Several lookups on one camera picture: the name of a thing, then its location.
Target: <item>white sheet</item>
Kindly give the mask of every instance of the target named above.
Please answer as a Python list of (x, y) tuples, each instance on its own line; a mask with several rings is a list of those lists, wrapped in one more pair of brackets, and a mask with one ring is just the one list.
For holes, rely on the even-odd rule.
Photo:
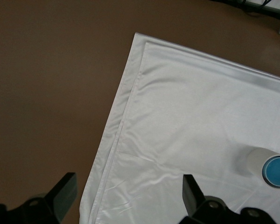
[(280, 224), (280, 189), (245, 168), (280, 153), (280, 78), (136, 34), (80, 205), (81, 224), (178, 223), (182, 175)]

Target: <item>screw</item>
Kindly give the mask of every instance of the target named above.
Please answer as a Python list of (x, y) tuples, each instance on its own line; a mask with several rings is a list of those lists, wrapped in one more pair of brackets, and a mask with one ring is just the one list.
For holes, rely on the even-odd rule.
[(209, 202), (209, 206), (213, 209), (219, 208), (219, 204), (217, 202)]
[(259, 217), (259, 213), (256, 210), (250, 209), (247, 212), (252, 217), (255, 217), (255, 218)]
[(30, 202), (29, 206), (35, 206), (38, 204), (38, 201), (37, 200), (34, 200), (32, 202)]

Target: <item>cup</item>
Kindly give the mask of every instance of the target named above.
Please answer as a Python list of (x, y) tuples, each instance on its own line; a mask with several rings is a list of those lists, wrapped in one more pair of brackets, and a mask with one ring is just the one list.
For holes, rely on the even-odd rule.
[(247, 168), (274, 188), (280, 188), (280, 154), (256, 148), (247, 157)]

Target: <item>brown surface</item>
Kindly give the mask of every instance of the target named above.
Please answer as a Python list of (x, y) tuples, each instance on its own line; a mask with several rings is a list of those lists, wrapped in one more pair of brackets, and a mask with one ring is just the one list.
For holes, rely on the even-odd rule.
[(279, 26), (208, 0), (0, 1), (0, 203), (77, 172), (78, 223), (135, 32), (280, 76)]

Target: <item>blue liquid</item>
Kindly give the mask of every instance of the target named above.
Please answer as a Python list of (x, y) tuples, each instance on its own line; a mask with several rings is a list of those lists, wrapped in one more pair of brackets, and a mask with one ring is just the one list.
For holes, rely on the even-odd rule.
[(280, 156), (273, 157), (265, 163), (262, 175), (268, 184), (280, 187)]

